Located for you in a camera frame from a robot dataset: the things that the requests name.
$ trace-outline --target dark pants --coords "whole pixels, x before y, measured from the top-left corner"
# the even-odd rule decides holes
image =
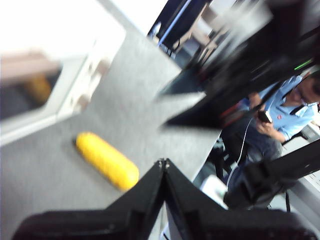
[[[238,128],[237,134],[243,139],[248,122],[251,118],[243,119]],[[245,143],[248,144],[247,156],[245,161],[240,164],[230,178],[228,189],[232,190],[238,185],[243,178],[243,169],[247,164],[259,162],[262,159],[274,160],[281,157],[282,144],[280,141],[273,139],[265,134],[261,134],[256,129],[256,121],[253,118],[245,136]]]

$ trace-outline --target chair leg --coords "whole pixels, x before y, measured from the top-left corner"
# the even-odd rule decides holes
[[[206,162],[210,162],[215,167],[215,174],[216,176],[222,180],[224,177],[224,151],[222,148],[212,148],[211,152],[209,153]]]

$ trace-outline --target white cable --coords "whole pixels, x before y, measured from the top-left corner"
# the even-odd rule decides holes
[[[231,176],[232,176],[232,174],[234,173],[235,169],[238,167],[238,164],[239,164],[239,162],[240,162],[241,155],[242,155],[242,151],[243,151],[244,145],[245,145],[245,139],[246,139],[246,135],[247,135],[247,130],[248,130],[248,127],[249,127],[252,119],[253,119],[253,117],[250,119],[248,125],[246,126],[246,129],[245,129],[245,132],[244,132],[244,136],[243,136],[243,142],[242,142],[242,146],[241,146],[240,156],[239,156],[238,160],[236,161],[236,166],[232,169],[232,171],[230,172],[230,175],[229,175],[229,177],[228,177],[228,180],[226,181],[226,189],[228,189],[228,187],[229,187],[229,181],[230,181],[230,179],[231,179]]]

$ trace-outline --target yellow cylindrical object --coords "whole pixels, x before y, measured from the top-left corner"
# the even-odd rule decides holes
[[[75,144],[84,158],[119,189],[129,190],[138,182],[137,166],[96,134],[82,132]]]
[[[45,104],[51,94],[51,85],[44,74],[36,75],[23,85],[27,94],[39,105]]]

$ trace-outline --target light blue shirt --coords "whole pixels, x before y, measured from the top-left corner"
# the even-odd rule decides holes
[[[286,101],[284,96],[301,81],[301,76],[292,76],[286,80],[265,103],[265,110],[270,113],[273,127],[284,135],[286,141],[300,132],[318,112],[317,103],[304,106],[295,114],[290,113],[296,109],[297,106],[282,106]],[[259,92],[259,96],[263,98],[275,84],[276,83]],[[242,107],[249,110],[250,102],[248,99],[243,99],[240,103]]]

